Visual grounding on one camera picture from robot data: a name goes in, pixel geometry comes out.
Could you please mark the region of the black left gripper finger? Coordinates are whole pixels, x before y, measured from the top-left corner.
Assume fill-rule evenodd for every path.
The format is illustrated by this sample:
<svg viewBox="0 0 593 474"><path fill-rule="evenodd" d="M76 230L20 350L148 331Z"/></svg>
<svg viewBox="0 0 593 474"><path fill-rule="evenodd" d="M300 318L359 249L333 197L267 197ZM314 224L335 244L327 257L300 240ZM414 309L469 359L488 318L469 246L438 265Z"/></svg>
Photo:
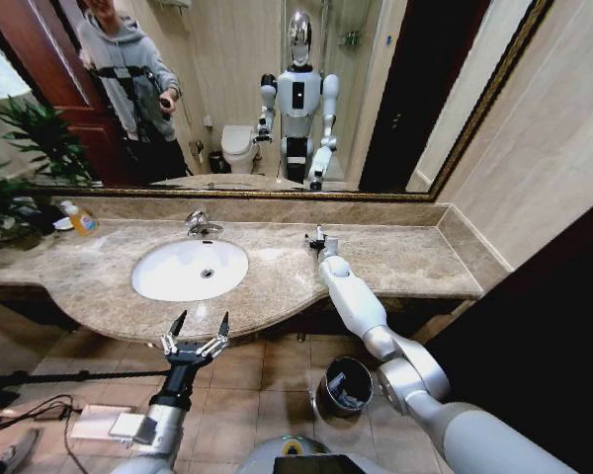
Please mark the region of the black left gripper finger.
<svg viewBox="0 0 593 474"><path fill-rule="evenodd" d="M187 317L187 310L184 310L172 323L169 331L160 337L163 352L166 355L174 355L178 352L177 338L182 330L185 319Z"/></svg>
<svg viewBox="0 0 593 474"><path fill-rule="evenodd" d="M228 346L229 314L225 312L217 335L199 348L201 357L217 357Z"/></svg>

